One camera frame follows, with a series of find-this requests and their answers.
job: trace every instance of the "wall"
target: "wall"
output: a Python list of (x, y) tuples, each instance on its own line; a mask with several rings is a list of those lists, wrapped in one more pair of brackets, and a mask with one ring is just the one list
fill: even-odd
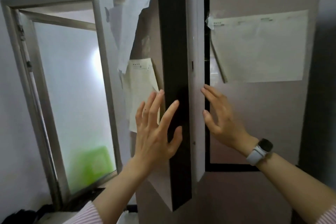
[(320, 0), (300, 167), (336, 189), (336, 0)]
[[(117, 72), (117, 52), (104, 7), (113, 0), (99, 0), (108, 54), (115, 117), (121, 157), (130, 156), (129, 132), (121, 83)], [(34, 131), (2, 11), (0, 11), (0, 221), (19, 209), (38, 209), (50, 203)]]
[[(304, 79), (226, 85), (221, 88), (247, 129), (275, 142), (275, 151), (297, 164), (319, 0), (210, 0), (228, 17), (309, 10)], [(171, 213), (149, 182), (137, 190), (140, 223), (289, 223), (292, 209), (262, 173), (205, 173), (193, 199)]]

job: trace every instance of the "white paper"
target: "white paper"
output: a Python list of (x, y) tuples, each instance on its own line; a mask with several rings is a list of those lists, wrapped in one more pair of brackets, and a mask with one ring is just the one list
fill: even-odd
[(131, 55), (139, 15), (149, 6), (150, 0), (125, 0), (109, 10), (110, 26), (118, 48), (118, 69), (126, 73)]
[(151, 59), (129, 60), (125, 74), (121, 75), (126, 102), (126, 115), (129, 117), (129, 130), (137, 132), (135, 114), (142, 101), (147, 101), (152, 91), (159, 92)]
[(211, 41), (225, 82), (302, 80), (308, 11), (211, 19)]

